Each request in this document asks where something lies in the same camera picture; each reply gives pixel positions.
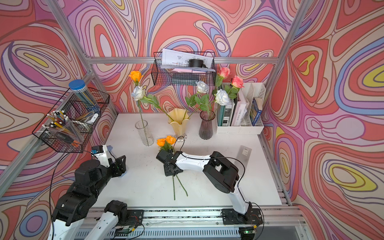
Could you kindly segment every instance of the clear glass vase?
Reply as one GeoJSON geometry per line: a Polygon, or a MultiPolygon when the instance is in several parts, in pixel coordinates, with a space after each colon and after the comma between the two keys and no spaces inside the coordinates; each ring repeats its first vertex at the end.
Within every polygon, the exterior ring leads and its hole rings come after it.
{"type": "Polygon", "coordinates": [[[143,142],[143,144],[145,146],[147,146],[147,147],[151,146],[155,142],[155,140],[152,136],[152,133],[148,127],[147,121],[140,120],[135,124],[135,127],[136,127],[137,131],[139,132],[141,141],[143,142]]]}
{"type": "Polygon", "coordinates": [[[201,125],[199,130],[199,136],[202,139],[208,140],[214,134],[212,129],[212,120],[215,119],[215,113],[209,112],[209,115],[206,111],[200,112],[201,125]]]}

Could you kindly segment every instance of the pink rose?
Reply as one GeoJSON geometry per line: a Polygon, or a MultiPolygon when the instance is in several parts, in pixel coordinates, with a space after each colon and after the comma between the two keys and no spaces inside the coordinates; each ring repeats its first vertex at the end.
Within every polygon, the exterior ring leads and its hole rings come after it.
{"type": "Polygon", "coordinates": [[[219,72],[219,76],[220,77],[222,77],[222,78],[226,78],[226,77],[228,77],[228,75],[231,73],[231,71],[229,70],[229,68],[226,68],[226,67],[224,67],[224,68],[221,68],[220,69],[220,72],[219,72]]]}
{"type": "Polygon", "coordinates": [[[234,86],[235,88],[243,88],[244,87],[243,84],[244,84],[243,79],[235,75],[235,77],[232,80],[232,86],[234,86]]]}

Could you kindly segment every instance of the yellow vase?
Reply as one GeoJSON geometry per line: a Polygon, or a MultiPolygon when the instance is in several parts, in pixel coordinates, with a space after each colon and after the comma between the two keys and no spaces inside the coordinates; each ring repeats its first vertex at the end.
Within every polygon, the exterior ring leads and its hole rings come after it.
{"type": "Polygon", "coordinates": [[[174,120],[172,121],[170,118],[168,118],[168,123],[173,127],[173,130],[176,134],[176,138],[180,136],[184,137],[179,138],[177,141],[184,141],[184,139],[187,138],[187,135],[185,134],[185,129],[187,128],[187,123],[189,122],[188,113],[185,113],[185,109],[175,108],[171,112],[169,112],[168,115],[174,120]]]}

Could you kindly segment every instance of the black tape roll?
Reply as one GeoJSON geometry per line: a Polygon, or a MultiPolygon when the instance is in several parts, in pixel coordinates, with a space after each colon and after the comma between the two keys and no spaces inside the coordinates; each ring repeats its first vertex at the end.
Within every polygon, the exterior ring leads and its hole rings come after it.
{"type": "Polygon", "coordinates": [[[190,59],[188,62],[190,68],[206,68],[204,61],[200,59],[190,59]]]}

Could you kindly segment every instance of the white rose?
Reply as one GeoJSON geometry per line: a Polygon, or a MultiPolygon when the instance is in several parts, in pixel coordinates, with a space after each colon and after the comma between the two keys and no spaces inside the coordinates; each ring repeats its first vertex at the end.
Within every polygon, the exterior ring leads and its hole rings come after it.
{"type": "Polygon", "coordinates": [[[131,93],[131,96],[135,101],[142,99],[145,96],[145,91],[142,87],[137,86],[135,89],[133,89],[133,92],[131,93]]]}
{"type": "Polygon", "coordinates": [[[203,81],[196,82],[196,89],[199,93],[208,93],[209,92],[209,86],[203,81]]]}
{"type": "Polygon", "coordinates": [[[215,100],[221,106],[228,105],[231,102],[231,100],[228,96],[228,93],[226,91],[224,91],[223,89],[219,89],[217,91],[215,100]]]}

